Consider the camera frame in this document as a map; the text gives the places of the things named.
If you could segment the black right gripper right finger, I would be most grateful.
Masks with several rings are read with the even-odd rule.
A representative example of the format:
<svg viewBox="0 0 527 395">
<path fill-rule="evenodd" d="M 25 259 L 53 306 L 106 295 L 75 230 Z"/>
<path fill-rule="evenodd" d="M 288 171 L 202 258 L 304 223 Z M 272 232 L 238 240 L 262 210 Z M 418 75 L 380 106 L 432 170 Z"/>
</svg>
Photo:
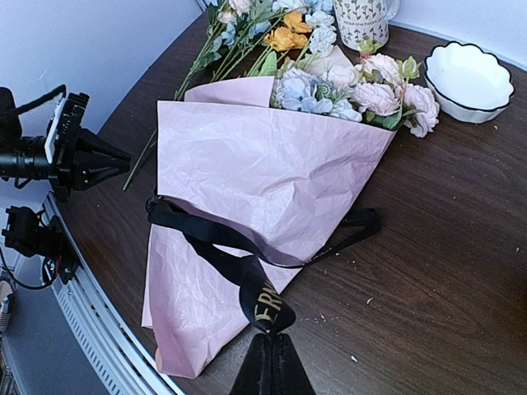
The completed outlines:
<svg viewBox="0 0 527 395">
<path fill-rule="evenodd" d="M 273 341 L 273 393 L 315 395 L 291 338 L 278 335 Z"/>
</svg>

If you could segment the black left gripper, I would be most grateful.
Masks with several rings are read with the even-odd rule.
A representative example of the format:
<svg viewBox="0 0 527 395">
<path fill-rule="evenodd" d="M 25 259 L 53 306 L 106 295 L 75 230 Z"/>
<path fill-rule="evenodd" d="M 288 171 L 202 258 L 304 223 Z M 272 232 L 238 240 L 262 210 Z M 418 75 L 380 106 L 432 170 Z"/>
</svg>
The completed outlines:
<svg viewBox="0 0 527 395">
<path fill-rule="evenodd" d="M 20 116 L 55 97 L 66 98 L 50 165 L 44 153 L 44 136 L 24 137 Z M 72 191 L 85 191 L 130 170 L 131 156 L 82 126 L 89 95 L 67 93 L 60 85 L 36 100 L 16 106 L 12 91 L 1 89 L 1 179 L 14 180 L 17 189 L 30 181 L 47 180 L 61 202 Z"/>
</svg>

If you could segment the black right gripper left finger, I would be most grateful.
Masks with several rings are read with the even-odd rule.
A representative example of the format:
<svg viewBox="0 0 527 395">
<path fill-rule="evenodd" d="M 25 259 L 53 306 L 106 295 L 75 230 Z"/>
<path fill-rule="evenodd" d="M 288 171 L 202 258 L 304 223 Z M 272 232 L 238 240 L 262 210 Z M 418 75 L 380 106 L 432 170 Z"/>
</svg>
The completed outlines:
<svg viewBox="0 0 527 395">
<path fill-rule="evenodd" d="M 269 337 L 253 337 L 236 375 L 230 395 L 270 395 L 273 393 L 273 345 Z"/>
</svg>

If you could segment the pink wrapping paper sheet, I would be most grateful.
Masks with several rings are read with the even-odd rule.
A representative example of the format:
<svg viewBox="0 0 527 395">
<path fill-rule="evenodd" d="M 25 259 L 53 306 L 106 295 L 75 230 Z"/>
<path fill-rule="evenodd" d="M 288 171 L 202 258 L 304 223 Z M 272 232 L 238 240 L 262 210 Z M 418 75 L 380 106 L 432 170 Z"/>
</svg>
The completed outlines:
<svg viewBox="0 0 527 395">
<path fill-rule="evenodd" d="M 197 86 L 157 104 L 156 195 L 142 323 L 160 372 L 193 379 L 245 326 L 293 322 L 301 268 L 380 230 L 353 204 L 394 138 L 270 107 L 273 77 Z"/>
</svg>

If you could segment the orange fake flower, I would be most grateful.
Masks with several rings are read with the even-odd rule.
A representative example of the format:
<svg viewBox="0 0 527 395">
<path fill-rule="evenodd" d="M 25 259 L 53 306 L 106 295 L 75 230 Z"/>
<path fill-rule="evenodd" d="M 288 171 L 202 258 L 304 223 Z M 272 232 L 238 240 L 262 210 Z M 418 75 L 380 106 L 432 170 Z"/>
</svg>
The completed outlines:
<svg viewBox="0 0 527 395">
<path fill-rule="evenodd" d="M 313 28 L 305 22 L 300 12 L 287 13 L 278 23 L 278 27 L 272 28 L 263 37 L 263 51 L 245 75 L 247 77 L 274 76 L 279 62 L 285 59 L 292 50 L 307 48 L 312 31 Z"/>
</svg>

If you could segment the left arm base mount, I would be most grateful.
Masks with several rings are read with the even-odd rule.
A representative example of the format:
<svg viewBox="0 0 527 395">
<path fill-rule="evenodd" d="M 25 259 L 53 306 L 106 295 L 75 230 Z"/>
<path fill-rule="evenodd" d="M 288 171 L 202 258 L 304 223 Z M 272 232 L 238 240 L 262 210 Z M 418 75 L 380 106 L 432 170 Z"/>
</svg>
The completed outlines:
<svg viewBox="0 0 527 395">
<path fill-rule="evenodd" d="M 80 259 L 72 246 L 61 218 L 50 217 L 49 223 L 42 221 L 45 210 L 38 212 L 29 207 L 14 207 L 6 209 L 7 226 L 2 230 L 5 246 L 16 250 L 26 258 L 38 255 L 44 259 L 41 268 L 43 283 L 39 286 L 27 285 L 14 276 L 7 274 L 22 288 L 27 290 L 43 290 L 56 280 L 64 285 L 70 282 L 76 274 Z"/>
</svg>

